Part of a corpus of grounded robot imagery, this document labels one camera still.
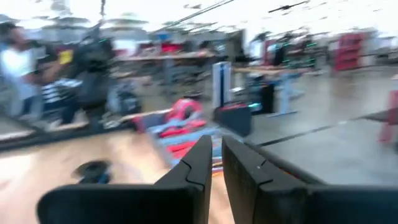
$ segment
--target white shirt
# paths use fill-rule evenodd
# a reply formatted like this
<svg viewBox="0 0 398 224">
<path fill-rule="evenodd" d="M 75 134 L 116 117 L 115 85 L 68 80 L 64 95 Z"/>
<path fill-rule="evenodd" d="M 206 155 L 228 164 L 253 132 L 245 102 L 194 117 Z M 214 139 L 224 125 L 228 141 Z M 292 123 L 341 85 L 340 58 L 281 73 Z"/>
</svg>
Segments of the white shirt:
<svg viewBox="0 0 398 224">
<path fill-rule="evenodd" d="M 20 52 L 9 47 L 0 54 L 0 67 L 7 82 L 17 91 L 18 99 L 25 100 L 38 94 L 37 87 L 25 82 L 23 76 L 34 72 L 31 51 Z"/>
</svg>

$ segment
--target pipe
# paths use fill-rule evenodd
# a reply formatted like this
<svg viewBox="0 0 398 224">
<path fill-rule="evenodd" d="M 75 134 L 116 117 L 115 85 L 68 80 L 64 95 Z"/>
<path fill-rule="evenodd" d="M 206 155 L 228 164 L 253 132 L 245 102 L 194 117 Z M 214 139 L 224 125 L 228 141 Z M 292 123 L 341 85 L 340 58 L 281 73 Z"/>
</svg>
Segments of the pipe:
<svg viewBox="0 0 398 224">
<path fill-rule="evenodd" d="M 189 15 L 189 16 L 187 16 L 187 17 L 184 17 L 184 18 L 182 18 L 182 19 L 180 19 L 180 20 L 178 20 L 178 21 L 175 21 L 175 22 L 171 23 L 170 25 L 167 25 L 167 26 L 165 26 L 165 27 L 163 27 L 163 28 L 161 28 L 161 29 L 159 29 L 159 30 L 157 30 L 157 31 L 153 31 L 153 32 L 158 32 L 158 31 L 161 31 L 161 30 L 164 30 L 164 29 L 173 27 L 173 26 L 175 26 L 175 25 L 180 24 L 181 22 L 184 22 L 184 21 L 186 21 L 186 20 L 189 20 L 189 19 L 191 19 L 191 18 L 193 18 L 193 17 L 195 17 L 195 16 L 199 16 L 200 14 L 203 14 L 203 13 L 208 12 L 208 11 L 210 11 L 210 10 L 216 9 L 216 8 L 218 8 L 218 7 L 220 7 L 220 6 L 224 6 L 225 4 L 228 4 L 228 3 L 233 2 L 233 1 L 234 1 L 234 0 L 223 0 L 223 1 L 221 1 L 221 2 L 218 2 L 218 3 L 216 3 L 216 4 L 214 4 L 214 5 L 211 5 L 211 6 L 207 7 L 207 8 L 204 8 L 204 9 L 202 9 L 202 10 L 200 10 L 200 11 L 194 13 L 194 14 L 191 14 L 191 15 Z"/>
</svg>

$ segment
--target concrete floor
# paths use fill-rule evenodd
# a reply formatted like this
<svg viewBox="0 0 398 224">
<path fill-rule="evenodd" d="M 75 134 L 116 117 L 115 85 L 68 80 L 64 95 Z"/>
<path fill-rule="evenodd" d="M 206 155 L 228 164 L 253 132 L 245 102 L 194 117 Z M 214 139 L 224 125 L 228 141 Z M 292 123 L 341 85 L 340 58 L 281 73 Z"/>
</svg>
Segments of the concrete floor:
<svg viewBox="0 0 398 224">
<path fill-rule="evenodd" d="M 264 147 L 331 184 L 398 184 L 398 156 L 391 147 L 381 149 L 377 134 L 381 124 L 345 121 L 386 110 L 391 76 L 398 67 L 371 67 L 318 77 L 304 76 L 295 86 L 305 94 L 292 101 L 296 114 L 268 118 L 253 117 L 253 132 L 247 140 L 258 145 L 300 133 L 336 126 Z M 138 88 L 144 110 L 169 108 L 161 87 Z M 211 96 L 211 83 L 206 83 Z M 210 116 L 211 102 L 203 103 Z M 0 132 L 20 129 L 0 119 Z"/>
</svg>

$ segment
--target person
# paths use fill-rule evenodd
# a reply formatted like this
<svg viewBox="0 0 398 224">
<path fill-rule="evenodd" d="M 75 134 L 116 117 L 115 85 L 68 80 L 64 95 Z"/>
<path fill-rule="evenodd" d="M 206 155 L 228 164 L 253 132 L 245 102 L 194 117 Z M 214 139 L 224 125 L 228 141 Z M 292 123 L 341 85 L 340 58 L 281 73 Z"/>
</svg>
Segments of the person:
<svg viewBox="0 0 398 224">
<path fill-rule="evenodd" d="M 21 27 L 11 22 L 0 24 L 0 36 L 8 48 L 0 53 L 0 68 L 5 79 L 14 85 L 18 96 L 17 104 L 11 106 L 11 115 L 22 116 L 32 111 L 35 99 L 42 97 L 44 111 L 64 108 L 61 124 L 73 122 L 80 109 L 73 98 L 60 95 L 59 85 L 78 85 L 73 80 L 58 80 L 62 69 L 57 54 L 48 45 L 31 42 L 24 36 Z"/>
</svg>

